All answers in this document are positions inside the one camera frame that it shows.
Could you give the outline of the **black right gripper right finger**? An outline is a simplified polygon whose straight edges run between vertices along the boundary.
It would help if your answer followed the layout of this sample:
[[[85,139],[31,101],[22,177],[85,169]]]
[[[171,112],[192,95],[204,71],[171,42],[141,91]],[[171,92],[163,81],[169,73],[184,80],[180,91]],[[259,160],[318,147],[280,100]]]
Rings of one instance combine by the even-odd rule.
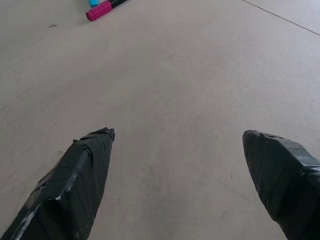
[[[320,162],[292,140],[247,130],[247,167],[259,199],[289,240],[320,238]]]

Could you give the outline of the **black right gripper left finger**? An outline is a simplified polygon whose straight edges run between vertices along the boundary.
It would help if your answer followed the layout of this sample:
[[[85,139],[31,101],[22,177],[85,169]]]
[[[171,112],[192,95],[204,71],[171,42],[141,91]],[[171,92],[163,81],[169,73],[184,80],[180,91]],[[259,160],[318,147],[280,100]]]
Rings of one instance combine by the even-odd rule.
[[[88,239],[103,199],[114,140],[115,130],[107,127],[75,139],[1,239]]]

